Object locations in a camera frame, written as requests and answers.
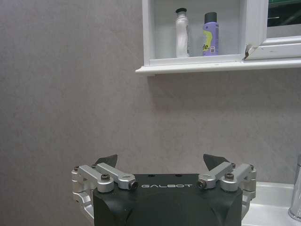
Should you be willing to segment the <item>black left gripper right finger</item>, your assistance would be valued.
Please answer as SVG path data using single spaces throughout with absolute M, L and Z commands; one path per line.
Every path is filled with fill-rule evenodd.
M 249 211 L 250 202 L 256 197 L 256 169 L 251 164 L 242 163 L 236 166 L 224 157 L 204 154 L 208 171 L 198 175 L 198 187 L 201 190 L 213 189 L 219 182 L 225 192 L 242 190 L 243 218 Z

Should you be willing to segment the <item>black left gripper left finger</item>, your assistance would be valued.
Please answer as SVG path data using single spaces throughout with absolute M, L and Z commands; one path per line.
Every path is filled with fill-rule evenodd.
M 90 221 L 95 219 L 94 190 L 105 194 L 112 192 L 114 186 L 128 191 L 133 191 L 138 187 L 138 182 L 133 174 L 115 168 L 117 159 L 116 154 L 99 158 L 91 166 L 76 166 L 71 172 L 73 199 L 79 204 L 81 211 Z

